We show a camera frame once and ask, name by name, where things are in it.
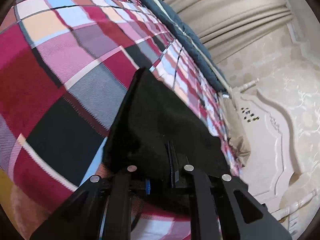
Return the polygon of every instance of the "bedspread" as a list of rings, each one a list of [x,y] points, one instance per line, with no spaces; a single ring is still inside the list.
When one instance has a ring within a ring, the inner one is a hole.
[[[0,167],[54,211],[101,164],[135,71],[147,67],[221,139],[217,94],[167,27],[139,0],[17,0],[0,27]],[[188,218],[145,204],[132,239],[189,237]]]

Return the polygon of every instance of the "curtain fold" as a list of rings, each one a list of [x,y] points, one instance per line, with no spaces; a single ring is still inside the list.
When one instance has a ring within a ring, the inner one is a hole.
[[[163,0],[219,63],[292,20],[284,0]]]

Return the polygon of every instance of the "curtain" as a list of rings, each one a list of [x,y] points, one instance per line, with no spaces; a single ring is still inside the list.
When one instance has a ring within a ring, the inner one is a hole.
[[[284,0],[163,0],[219,63],[292,20]]]

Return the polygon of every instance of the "blue fabric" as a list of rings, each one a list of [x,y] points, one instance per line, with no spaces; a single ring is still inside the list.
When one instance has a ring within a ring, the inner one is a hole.
[[[201,54],[195,49],[191,44],[189,39],[183,35],[183,33],[169,20],[169,18],[161,11],[157,4],[153,0],[140,0],[149,10],[151,10],[163,24],[167,26],[170,32],[179,40],[179,42],[186,49],[188,54],[192,57],[193,61],[199,67],[204,77],[207,79],[209,84],[213,87],[216,92],[225,92],[226,89],[222,86],[220,81],[217,79],[216,75],[212,69],[208,66]],[[201,43],[197,35],[192,31],[192,29],[186,25],[180,17],[175,13],[175,11],[167,5],[165,2],[159,0],[163,8],[167,11],[169,17],[177,23],[177,25],[193,39],[193,42],[198,46],[198,48],[210,59],[212,65],[219,71],[219,73],[224,77],[223,73],[216,65],[212,62],[209,51]]]

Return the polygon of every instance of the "white furniture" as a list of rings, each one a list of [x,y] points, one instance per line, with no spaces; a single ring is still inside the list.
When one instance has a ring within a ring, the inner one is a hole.
[[[295,153],[293,124],[286,110],[263,96],[259,89],[241,93],[258,81],[232,90],[251,146],[251,155],[240,177],[249,185],[249,193],[272,213],[280,209],[293,173],[300,175],[301,170]]]

